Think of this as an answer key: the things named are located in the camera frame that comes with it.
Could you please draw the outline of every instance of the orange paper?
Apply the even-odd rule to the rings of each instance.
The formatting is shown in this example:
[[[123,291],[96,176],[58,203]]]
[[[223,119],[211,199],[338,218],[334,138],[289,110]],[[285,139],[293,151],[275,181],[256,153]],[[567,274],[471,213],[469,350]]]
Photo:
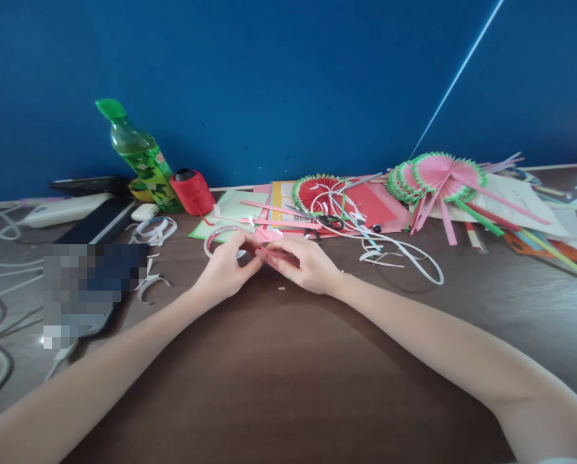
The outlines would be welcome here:
[[[553,256],[546,250],[534,250],[525,242],[520,240],[516,235],[512,234],[509,231],[505,232],[503,238],[510,244],[510,246],[521,255],[530,255],[530,256],[541,256],[543,258],[552,258]],[[577,249],[572,248],[562,242],[551,242],[553,247],[555,247],[559,252],[565,256],[566,258],[571,259],[572,261],[577,262]]]

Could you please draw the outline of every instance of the bottle label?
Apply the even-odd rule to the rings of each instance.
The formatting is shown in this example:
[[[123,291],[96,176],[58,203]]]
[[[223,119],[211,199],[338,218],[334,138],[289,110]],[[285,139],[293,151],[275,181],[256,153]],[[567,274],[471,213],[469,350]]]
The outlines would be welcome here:
[[[159,147],[134,155],[121,153],[121,156],[138,174],[138,177],[144,181],[153,195],[155,203],[162,211],[167,213],[183,211],[183,206],[170,185],[172,171],[159,151]]]

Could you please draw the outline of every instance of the hand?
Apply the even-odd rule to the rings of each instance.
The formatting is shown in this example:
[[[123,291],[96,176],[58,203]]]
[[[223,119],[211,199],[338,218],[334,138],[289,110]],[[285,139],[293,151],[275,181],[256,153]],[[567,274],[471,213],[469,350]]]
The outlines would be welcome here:
[[[263,258],[255,256],[256,248],[259,247],[258,241],[250,234],[236,231],[225,244],[215,249],[193,289],[216,296],[218,303],[233,296],[262,266]],[[241,249],[254,256],[244,267],[237,262],[237,253]]]
[[[284,250],[299,258],[300,267],[270,256],[266,257],[266,262],[305,290],[331,295],[338,289],[344,274],[335,267],[318,244],[305,238],[282,238],[271,242],[267,248]]]

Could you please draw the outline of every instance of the plastic bottle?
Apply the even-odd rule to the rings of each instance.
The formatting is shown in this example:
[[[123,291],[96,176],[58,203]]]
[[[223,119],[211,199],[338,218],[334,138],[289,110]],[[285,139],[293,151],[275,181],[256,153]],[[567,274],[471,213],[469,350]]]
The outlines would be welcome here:
[[[183,205],[170,185],[172,170],[159,151],[155,139],[129,121],[118,100],[101,99],[95,101],[95,104],[112,124],[112,148],[144,181],[161,210],[166,213],[183,211]]]

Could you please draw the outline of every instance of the green bottle cap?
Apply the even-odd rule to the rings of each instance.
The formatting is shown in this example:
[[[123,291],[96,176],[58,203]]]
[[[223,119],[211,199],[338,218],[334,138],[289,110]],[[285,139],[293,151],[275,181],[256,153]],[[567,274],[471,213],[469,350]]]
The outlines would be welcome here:
[[[124,118],[127,116],[125,109],[122,107],[122,104],[115,99],[101,99],[96,100],[95,104],[101,111],[106,119],[109,121],[114,121],[115,119]]]

